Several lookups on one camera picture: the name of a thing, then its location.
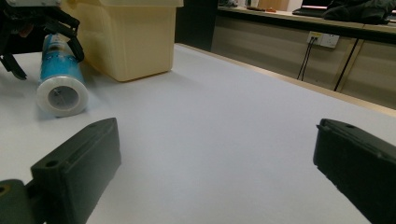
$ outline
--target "screw hole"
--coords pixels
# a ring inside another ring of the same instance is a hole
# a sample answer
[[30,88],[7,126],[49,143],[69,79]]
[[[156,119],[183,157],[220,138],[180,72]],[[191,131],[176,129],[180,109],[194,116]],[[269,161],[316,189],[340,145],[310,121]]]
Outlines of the screw hole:
[[47,164],[46,164],[46,167],[54,167],[54,166],[56,166],[58,164],[58,162],[57,161],[49,161],[49,162],[47,162]]

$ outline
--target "black cable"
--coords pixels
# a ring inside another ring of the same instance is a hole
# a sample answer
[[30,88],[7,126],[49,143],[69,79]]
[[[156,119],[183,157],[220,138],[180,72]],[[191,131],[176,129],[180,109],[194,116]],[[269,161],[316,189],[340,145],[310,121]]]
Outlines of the black cable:
[[314,46],[314,42],[315,42],[316,40],[317,40],[317,38],[314,38],[314,41],[312,41],[312,44],[309,46],[308,55],[306,56],[306,61],[305,61],[305,66],[304,66],[303,74],[301,75],[301,81],[304,81],[305,68],[306,68],[306,65],[308,64],[309,55],[311,54],[312,46]]
[[335,87],[334,87],[334,89],[333,89],[334,91],[337,91],[338,86],[339,86],[340,83],[341,83],[341,79],[343,79],[344,73],[345,73],[345,71],[347,70],[347,66],[349,65],[349,61],[350,61],[350,59],[352,58],[353,52],[355,51],[355,48],[356,48],[356,46],[358,45],[358,42],[359,42],[359,39],[356,39],[355,44],[353,45],[352,51],[351,51],[351,53],[349,54],[349,56],[347,57],[346,64],[344,65],[343,71],[341,72],[341,75],[340,75],[340,77],[338,78],[337,83],[335,84]]
[[309,41],[308,47],[306,48],[306,52],[305,52],[303,64],[301,65],[301,67],[300,67],[300,72],[298,73],[298,76],[297,76],[297,80],[300,78],[300,75],[301,75],[301,72],[303,71],[304,66],[306,66],[305,61],[307,61],[307,56],[309,56],[309,55],[308,55],[308,52],[309,52],[310,49],[312,48],[312,45],[314,45],[315,40],[317,40],[317,38],[311,37],[311,40]]

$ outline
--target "beige plastic container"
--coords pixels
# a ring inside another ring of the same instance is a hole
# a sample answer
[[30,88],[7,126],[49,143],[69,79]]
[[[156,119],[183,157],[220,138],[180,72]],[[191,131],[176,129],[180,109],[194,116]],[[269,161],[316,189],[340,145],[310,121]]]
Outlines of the beige plastic container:
[[176,8],[183,0],[63,0],[80,20],[85,62],[117,81],[172,69]]

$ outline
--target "white tabletop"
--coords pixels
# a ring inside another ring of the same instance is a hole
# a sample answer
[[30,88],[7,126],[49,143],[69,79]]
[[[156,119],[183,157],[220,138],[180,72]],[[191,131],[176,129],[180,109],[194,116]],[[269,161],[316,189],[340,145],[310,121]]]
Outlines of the white tabletop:
[[172,72],[118,83],[82,65],[90,99],[56,119],[35,104],[40,55],[0,67],[0,179],[30,166],[86,125],[117,118],[122,166],[90,224],[368,223],[312,158],[322,118],[396,145],[396,119],[176,46]]

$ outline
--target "power outlet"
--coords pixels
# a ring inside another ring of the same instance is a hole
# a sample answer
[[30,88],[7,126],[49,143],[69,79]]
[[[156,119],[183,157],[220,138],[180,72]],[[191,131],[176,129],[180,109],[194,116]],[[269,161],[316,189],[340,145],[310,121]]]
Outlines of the power outlet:
[[323,33],[313,32],[310,31],[308,38],[306,39],[306,43],[312,43],[312,38],[316,38],[317,40],[314,41],[314,45],[320,45],[322,41]]
[[337,42],[338,42],[339,38],[340,38],[339,35],[323,34],[321,42],[320,42],[320,45],[323,46],[323,47],[334,49],[335,46],[337,45]]

